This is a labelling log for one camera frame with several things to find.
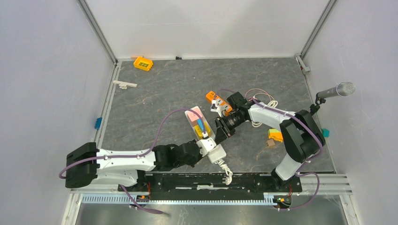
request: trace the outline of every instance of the gray floor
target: gray floor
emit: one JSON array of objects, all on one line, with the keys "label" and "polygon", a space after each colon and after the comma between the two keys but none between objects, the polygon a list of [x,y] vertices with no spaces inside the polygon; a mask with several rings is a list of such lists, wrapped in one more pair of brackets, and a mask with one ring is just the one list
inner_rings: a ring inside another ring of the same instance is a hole
[{"label": "gray floor", "polygon": [[[131,61],[123,62],[120,81],[137,83],[138,87],[116,88],[107,121],[102,148],[109,150],[144,150],[151,146],[164,116],[178,108],[196,105],[215,131],[214,118],[205,95],[222,88],[243,95],[251,88],[261,88],[279,101],[278,108],[309,110],[311,99],[305,79],[295,58],[161,60],[143,71]],[[226,100],[228,92],[220,93]],[[233,172],[271,172],[283,159],[283,143],[273,149],[265,145],[269,127],[253,128],[249,122],[240,125],[236,134],[222,142],[227,152],[225,161]],[[183,112],[168,118],[157,144],[182,144],[195,138]],[[326,154],[310,163],[304,171],[331,172],[333,165]],[[221,172],[207,158],[194,168],[183,166],[172,173]]]},{"label": "gray floor", "polygon": [[[294,196],[293,205],[308,196]],[[163,215],[135,211],[128,205],[83,204],[77,225],[346,225],[339,196],[317,196],[309,205],[289,212],[270,206],[149,205]]]}]

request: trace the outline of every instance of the blue object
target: blue object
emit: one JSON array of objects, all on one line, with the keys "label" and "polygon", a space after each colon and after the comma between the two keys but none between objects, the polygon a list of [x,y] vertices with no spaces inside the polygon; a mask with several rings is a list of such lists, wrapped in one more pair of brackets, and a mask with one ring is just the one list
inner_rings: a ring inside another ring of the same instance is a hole
[{"label": "blue object", "polygon": [[198,125],[199,125],[200,129],[201,129],[202,132],[203,132],[203,130],[205,130],[205,128],[203,127],[202,121],[197,120],[197,122],[198,122]]},{"label": "blue object", "polygon": [[322,130],[323,137],[329,137],[329,130],[328,129],[322,128],[321,130]]},{"label": "blue object", "polygon": [[97,121],[95,122],[94,128],[97,129],[97,130],[99,130],[100,127],[101,127],[101,122],[102,122],[102,117],[99,117],[99,118],[97,119]]}]

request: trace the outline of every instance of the orange power strip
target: orange power strip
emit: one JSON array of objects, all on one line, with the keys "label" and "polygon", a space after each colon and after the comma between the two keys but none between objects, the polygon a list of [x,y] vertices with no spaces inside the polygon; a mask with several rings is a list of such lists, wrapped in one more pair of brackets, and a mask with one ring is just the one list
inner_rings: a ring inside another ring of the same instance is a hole
[{"label": "orange power strip", "polygon": [[[206,94],[207,101],[211,103],[211,101],[214,99],[214,96],[215,96],[214,91],[210,91],[208,94]],[[221,107],[221,110],[224,111],[224,115],[228,116],[229,113],[232,111],[232,107],[218,95],[215,99],[217,105],[219,105]]]}]

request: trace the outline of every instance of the microphone grille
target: microphone grille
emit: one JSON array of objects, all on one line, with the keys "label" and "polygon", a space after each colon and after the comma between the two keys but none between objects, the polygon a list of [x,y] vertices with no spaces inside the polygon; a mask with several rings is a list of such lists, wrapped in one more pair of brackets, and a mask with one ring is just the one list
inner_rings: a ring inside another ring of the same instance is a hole
[{"label": "microphone grille", "polygon": [[355,92],[355,86],[351,82],[342,82],[337,85],[336,91],[340,96],[349,96]]}]

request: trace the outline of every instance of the wooden block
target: wooden block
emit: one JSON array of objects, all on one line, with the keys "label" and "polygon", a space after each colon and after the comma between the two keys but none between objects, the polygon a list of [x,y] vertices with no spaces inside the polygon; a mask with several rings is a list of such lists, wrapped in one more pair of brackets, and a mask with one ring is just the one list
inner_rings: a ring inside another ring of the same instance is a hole
[{"label": "wooden block", "polygon": [[267,144],[267,147],[269,147],[269,148],[275,147],[275,141],[273,139],[270,139],[270,140],[266,141],[265,143]]}]

